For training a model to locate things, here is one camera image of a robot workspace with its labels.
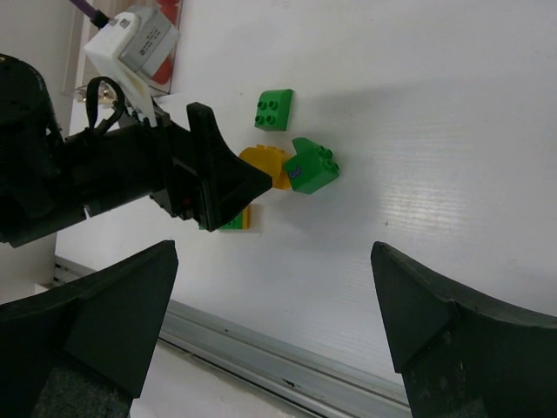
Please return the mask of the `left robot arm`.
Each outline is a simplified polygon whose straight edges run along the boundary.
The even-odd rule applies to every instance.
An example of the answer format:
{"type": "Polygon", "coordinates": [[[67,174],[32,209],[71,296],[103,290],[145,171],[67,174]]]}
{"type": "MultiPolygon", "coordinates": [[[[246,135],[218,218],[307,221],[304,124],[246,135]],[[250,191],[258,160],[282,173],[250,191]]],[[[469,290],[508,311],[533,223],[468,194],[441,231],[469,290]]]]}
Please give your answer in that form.
{"type": "Polygon", "coordinates": [[[161,109],[153,121],[129,111],[117,88],[100,119],[101,83],[87,87],[87,127],[66,138],[41,74],[2,56],[2,242],[19,247],[143,197],[214,231],[271,189],[272,178],[225,143],[210,107],[189,104],[183,128],[161,109]]]}

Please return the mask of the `yellow rounded lego brick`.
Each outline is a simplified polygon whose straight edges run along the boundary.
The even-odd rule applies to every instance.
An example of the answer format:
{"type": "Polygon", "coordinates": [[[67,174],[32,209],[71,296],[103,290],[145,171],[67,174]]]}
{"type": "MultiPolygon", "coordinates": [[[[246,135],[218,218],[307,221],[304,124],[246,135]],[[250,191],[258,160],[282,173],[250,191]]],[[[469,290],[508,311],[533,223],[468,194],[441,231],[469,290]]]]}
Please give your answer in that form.
{"type": "Polygon", "coordinates": [[[270,145],[256,145],[245,148],[239,157],[268,174],[274,188],[286,190],[291,187],[285,172],[285,162],[292,156],[286,151],[270,145]]]}

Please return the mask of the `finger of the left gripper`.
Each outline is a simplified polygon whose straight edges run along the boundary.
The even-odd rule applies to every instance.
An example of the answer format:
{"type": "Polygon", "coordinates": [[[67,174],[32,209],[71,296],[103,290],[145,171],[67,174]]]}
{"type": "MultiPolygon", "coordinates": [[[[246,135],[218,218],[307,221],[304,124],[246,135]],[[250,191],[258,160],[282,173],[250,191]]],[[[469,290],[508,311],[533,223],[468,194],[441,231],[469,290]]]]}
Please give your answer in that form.
{"type": "Polygon", "coordinates": [[[272,177],[241,159],[225,142],[211,107],[186,106],[199,179],[195,220],[209,232],[231,222],[272,188],[272,177]]]}

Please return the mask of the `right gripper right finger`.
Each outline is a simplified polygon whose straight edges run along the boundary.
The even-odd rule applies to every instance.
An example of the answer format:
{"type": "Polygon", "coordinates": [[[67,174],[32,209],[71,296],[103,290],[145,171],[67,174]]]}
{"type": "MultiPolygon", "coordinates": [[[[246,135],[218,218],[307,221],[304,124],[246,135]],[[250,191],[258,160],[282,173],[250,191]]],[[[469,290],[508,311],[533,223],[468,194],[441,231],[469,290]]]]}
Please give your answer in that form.
{"type": "Polygon", "coordinates": [[[384,242],[371,265],[414,417],[554,417],[556,319],[451,280],[384,242]]]}

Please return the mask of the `green lego with number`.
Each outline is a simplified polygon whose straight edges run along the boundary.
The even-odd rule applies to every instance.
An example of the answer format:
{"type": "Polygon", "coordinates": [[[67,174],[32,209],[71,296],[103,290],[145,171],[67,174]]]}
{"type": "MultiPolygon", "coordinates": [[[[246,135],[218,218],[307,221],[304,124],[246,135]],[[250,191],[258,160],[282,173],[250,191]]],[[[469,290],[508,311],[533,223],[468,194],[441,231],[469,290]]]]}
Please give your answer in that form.
{"type": "Polygon", "coordinates": [[[313,194],[340,175],[339,165],[329,148],[309,138],[294,138],[295,155],[286,160],[284,169],[295,192],[313,194]]]}

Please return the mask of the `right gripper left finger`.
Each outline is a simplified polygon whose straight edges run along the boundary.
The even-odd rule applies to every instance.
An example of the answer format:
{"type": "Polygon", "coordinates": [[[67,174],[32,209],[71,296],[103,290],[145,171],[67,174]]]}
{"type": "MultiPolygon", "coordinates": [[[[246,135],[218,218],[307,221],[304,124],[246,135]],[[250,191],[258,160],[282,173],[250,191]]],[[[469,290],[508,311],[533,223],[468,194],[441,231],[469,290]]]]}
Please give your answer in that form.
{"type": "Polygon", "coordinates": [[[164,240],[1,306],[3,417],[126,417],[140,397],[178,271],[164,240]]]}

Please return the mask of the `green lego plate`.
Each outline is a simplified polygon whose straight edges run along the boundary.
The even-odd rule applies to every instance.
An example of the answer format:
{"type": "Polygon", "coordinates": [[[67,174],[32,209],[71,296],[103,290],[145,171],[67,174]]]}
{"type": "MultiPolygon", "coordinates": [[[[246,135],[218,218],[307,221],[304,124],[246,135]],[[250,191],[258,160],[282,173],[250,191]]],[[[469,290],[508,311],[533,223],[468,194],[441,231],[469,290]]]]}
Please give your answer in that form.
{"type": "Polygon", "coordinates": [[[218,230],[219,231],[237,231],[237,230],[244,230],[249,225],[249,219],[246,218],[243,214],[239,214],[229,223],[224,224],[218,230]]]}

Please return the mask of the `yellow lego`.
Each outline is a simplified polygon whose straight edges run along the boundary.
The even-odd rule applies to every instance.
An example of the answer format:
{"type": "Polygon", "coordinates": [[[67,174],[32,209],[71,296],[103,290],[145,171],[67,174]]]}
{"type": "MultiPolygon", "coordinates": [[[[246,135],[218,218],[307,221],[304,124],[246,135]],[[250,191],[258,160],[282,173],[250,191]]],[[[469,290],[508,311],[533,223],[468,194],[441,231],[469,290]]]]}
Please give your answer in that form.
{"type": "Polygon", "coordinates": [[[224,224],[219,231],[245,231],[251,227],[252,206],[248,205],[238,216],[232,221],[224,224]]]}

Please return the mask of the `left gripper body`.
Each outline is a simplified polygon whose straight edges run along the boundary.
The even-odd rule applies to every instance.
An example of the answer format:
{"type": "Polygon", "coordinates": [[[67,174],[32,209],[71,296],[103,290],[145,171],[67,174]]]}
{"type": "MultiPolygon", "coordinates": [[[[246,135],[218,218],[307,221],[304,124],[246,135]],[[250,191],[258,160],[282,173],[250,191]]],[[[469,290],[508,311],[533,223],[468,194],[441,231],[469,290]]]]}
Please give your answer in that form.
{"type": "Polygon", "coordinates": [[[190,127],[156,110],[157,126],[115,108],[57,148],[56,214],[80,222],[148,196],[172,217],[209,219],[209,111],[189,108],[190,127]]]}

